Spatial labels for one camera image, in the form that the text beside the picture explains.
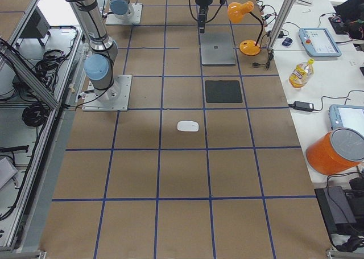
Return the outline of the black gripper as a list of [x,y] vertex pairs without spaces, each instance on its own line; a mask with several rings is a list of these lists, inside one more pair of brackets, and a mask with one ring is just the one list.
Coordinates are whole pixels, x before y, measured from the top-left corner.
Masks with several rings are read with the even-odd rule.
[[[195,0],[195,3],[199,6],[209,6],[213,0]],[[208,7],[199,7],[198,11],[198,31],[199,33],[205,32],[205,25],[208,16]]]

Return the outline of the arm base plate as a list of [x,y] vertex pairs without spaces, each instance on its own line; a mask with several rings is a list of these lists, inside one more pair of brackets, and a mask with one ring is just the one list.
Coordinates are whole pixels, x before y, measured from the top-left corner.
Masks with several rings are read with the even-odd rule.
[[130,98],[132,76],[118,75],[114,77],[114,84],[105,93],[95,90],[91,81],[88,89],[93,90],[85,96],[86,103],[83,104],[84,112],[113,112],[127,111]]
[[115,3],[110,4],[106,17],[106,25],[131,26],[139,25],[142,15],[141,3]]

